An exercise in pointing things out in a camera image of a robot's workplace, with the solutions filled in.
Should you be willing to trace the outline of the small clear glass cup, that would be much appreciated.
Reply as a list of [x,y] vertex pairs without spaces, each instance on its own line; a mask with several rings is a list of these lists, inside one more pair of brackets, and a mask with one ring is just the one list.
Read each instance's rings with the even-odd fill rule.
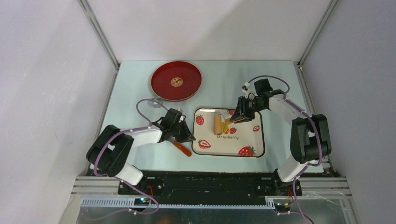
[[151,99],[151,103],[154,108],[161,108],[163,104],[163,99],[159,96],[155,96]]

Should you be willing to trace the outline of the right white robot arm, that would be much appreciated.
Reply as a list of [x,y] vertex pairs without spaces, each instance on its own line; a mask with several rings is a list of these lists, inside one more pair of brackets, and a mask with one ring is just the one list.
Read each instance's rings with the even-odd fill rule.
[[288,97],[288,90],[275,90],[269,83],[270,76],[258,76],[242,86],[244,96],[238,98],[230,123],[250,122],[263,110],[276,113],[291,127],[290,152],[287,161],[275,170],[277,179],[272,190],[284,195],[290,182],[297,180],[308,167],[318,167],[332,150],[328,121],[323,114],[311,114]]

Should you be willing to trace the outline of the yellow dough piece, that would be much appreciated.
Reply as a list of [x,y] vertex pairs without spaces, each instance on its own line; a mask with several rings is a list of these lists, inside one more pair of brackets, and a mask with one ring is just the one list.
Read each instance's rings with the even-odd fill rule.
[[221,123],[221,132],[224,133],[224,134],[228,134],[228,132],[229,132],[229,127],[228,127],[227,124]]

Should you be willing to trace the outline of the strawberry print tray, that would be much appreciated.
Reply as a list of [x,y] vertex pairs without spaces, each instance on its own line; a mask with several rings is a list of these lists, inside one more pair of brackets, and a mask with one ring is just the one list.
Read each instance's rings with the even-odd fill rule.
[[199,108],[194,113],[191,147],[200,155],[261,157],[265,153],[262,116],[255,113],[255,119],[246,123],[230,125],[230,133],[213,134],[213,117],[222,113],[226,118],[233,115],[234,109]]

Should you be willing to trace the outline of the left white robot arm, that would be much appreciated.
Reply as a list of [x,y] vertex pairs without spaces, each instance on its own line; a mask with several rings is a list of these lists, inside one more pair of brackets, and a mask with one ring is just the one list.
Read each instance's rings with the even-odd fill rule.
[[165,116],[150,122],[148,126],[132,129],[106,126],[88,150],[86,159],[93,165],[96,176],[113,177],[127,182],[134,193],[143,194],[148,188],[148,182],[136,166],[127,162],[131,149],[164,141],[180,145],[195,139],[183,113],[168,109]]

